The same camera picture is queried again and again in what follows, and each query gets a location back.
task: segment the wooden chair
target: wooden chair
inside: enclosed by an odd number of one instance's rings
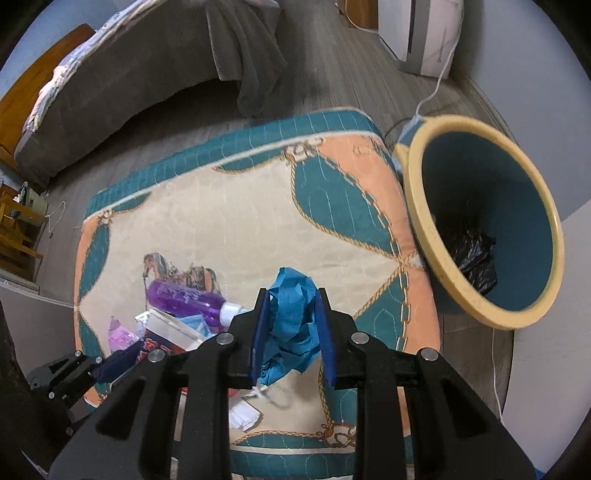
[[[0,267],[20,277],[30,278],[32,272],[27,268],[28,262],[26,262],[26,257],[23,257],[22,254],[27,254],[39,260],[43,259],[43,255],[33,249],[35,239],[26,236],[25,219],[37,220],[43,224],[47,221],[47,218],[29,207],[15,202],[12,199],[14,196],[12,193],[16,195],[15,190],[6,185],[0,186],[0,254],[9,259],[0,258]],[[18,218],[11,216],[13,210],[20,213]]]

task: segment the gray wood floor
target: gray wood floor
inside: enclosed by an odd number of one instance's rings
[[[261,122],[334,106],[368,113],[383,132],[411,117],[435,80],[399,72],[375,34],[348,28],[332,0],[280,0],[284,14],[277,40],[288,69],[257,119],[242,119],[233,83],[208,82],[184,90],[132,118],[86,158],[62,171],[50,187],[50,212],[66,202],[66,212],[47,230],[39,250],[45,255],[37,283],[46,296],[73,301],[74,260],[79,227],[88,200],[130,173],[177,151]],[[423,114],[460,113],[494,124],[471,105],[451,80],[424,107]],[[389,140],[396,139],[400,128]],[[493,411],[492,331],[465,314],[442,316],[443,352]],[[495,360],[501,402],[508,386],[512,333],[497,332]]]

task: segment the white bottle cap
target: white bottle cap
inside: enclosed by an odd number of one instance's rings
[[[223,327],[228,328],[232,323],[232,319],[241,313],[247,312],[248,310],[238,303],[230,303],[227,301],[222,305],[220,309],[220,323]]]

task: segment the pink bottle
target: pink bottle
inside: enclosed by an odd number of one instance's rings
[[[211,291],[195,290],[160,279],[154,280],[146,293],[152,307],[177,318],[203,315],[207,325],[216,330],[227,330],[232,319],[247,310]]]

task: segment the teal fabric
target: teal fabric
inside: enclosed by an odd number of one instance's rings
[[[371,199],[364,197],[355,179],[344,175],[332,162],[321,157],[299,162],[295,177],[295,198],[316,223],[387,254],[398,253],[392,251],[390,234],[384,228],[388,221],[375,209]]]
[[[142,195],[138,195],[137,197],[133,197],[130,200],[127,200],[127,202],[123,202],[120,203],[119,205],[116,205],[113,207],[113,211],[115,213],[122,213],[122,212],[128,212],[130,210],[133,210],[139,206],[142,205],[142,203],[144,203],[146,200],[148,200],[150,196],[150,193],[144,193]]]
[[[264,448],[326,448],[324,440],[319,438],[300,437],[296,435],[280,435],[277,433],[263,433],[237,443],[242,447]]]
[[[262,165],[263,163],[269,161],[270,158],[273,158],[276,155],[281,154],[282,152],[283,148],[276,148],[275,150],[269,150],[256,155],[250,155],[248,157],[240,158],[238,160],[226,163],[225,165],[218,167],[218,170],[230,173],[238,173],[243,170],[249,170],[251,168],[255,168],[259,165]]]
[[[96,333],[90,328],[81,313],[78,312],[77,315],[82,352],[86,356],[101,356],[102,358],[106,358],[103,349],[100,347]],[[100,394],[108,395],[111,387],[108,383],[97,383],[95,384],[95,389]]]
[[[269,455],[231,450],[230,461],[232,472],[241,472],[245,476],[298,480],[353,475],[355,468],[352,453]]]
[[[137,194],[131,200],[126,200],[116,207],[116,211],[135,208],[145,201],[144,189],[234,154],[244,152],[247,156],[231,160],[218,169],[239,172],[261,165],[281,152],[281,148],[273,142],[294,139],[296,143],[297,137],[342,131],[360,131],[379,135],[377,127],[365,115],[358,111],[346,110],[318,112],[241,130],[213,139],[203,145],[191,147],[131,174],[119,184],[94,196],[88,205],[86,216]],[[249,150],[253,148],[259,151],[251,154]],[[380,155],[388,165],[391,165],[387,152],[381,149]],[[372,198],[359,188],[355,179],[344,175],[329,159],[319,156],[298,162],[294,169],[294,201],[310,221],[334,235],[381,251],[385,256],[390,257],[392,254],[399,253],[396,241],[390,239],[386,220],[380,217]],[[88,266],[84,266],[81,293],[88,292],[92,288],[108,255],[108,226],[99,228],[100,232],[95,234],[89,251],[89,259],[92,259]],[[402,349],[400,334],[409,315],[408,309],[404,307],[407,285],[408,278],[405,275],[394,278],[373,304],[356,319],[358,328],[380,338],[391,348]],[[94,342],[97,345],[98,341],[87,325],[84,335],[83,343],[93,349],[91,345]],[[355,424],[355,390],[335,391],[325,385],[322,393],[326,399],[332,423]],[[244,442],[246,443],[242,446],[272,446],[277,449],[326,447],[319,437],[310,438],[292,434],[260,434]],[[410,438],[407,438],[407,445],[410,445]],[[353,474],[354,454],[339,453],[338,449],[328,447],[326,450],[328,453],[309,455],[266,455],[233,450],[232,471],[240,475],[267,478],[286,476],[330,478]],[[407,459],[412,462],[411,453],[407,454]]]
[[[99,225],[92,237],[80,277],[79,298],[82,299],[95,285],[109,256],[109,226]]]
[[[129,175],[91,198],[85,217],[141,190],[182,175],[198,167],[246,152],[253,148],[274,150],[269,144],[305,135],[333,131],[362,131],[380,135],[378,127],[356,110],[333,110],[279,120],[259,127],[245,128],[203,145],[175,153],[143,170]]]
[[[305,372],[320,353],[312,306],[316,290],[310,277],[293,268],[279,269],[269,288],[270,332],[259,378],[263,385],[273,384],[292,370]]]

